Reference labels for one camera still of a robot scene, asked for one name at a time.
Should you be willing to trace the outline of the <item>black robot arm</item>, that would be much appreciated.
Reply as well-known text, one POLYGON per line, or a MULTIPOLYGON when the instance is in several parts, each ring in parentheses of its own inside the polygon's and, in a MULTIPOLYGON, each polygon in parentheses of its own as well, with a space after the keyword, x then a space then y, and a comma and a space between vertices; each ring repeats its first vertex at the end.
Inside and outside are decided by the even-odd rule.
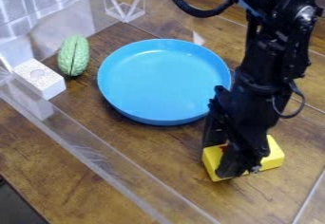
POLYGON ((231 89, 215 88, 207 119, 204 145, 228 143, 215 172, 221 178, 257 172, 271 149, 267 132, 284 110, 295 80, 311 65, 310 41, 323 9, 316 0, 237 0, 249 21, 243 64, 231 89))

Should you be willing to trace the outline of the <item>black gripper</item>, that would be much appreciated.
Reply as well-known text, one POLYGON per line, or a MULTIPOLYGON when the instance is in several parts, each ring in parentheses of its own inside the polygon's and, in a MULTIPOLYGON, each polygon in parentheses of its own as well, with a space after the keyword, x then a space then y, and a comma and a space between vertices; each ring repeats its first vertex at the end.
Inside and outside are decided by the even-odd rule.
POLYGON ((271 153, 267 132, 280 119, 291 94, 288 84, 259 84, 240 69, 236 70, 232 91, 223 85, 215 87, 203 147, 227 142, 221 161, 215 170, 219 177, 240 177, 245 172, 260 172, 263 158, 271 153))

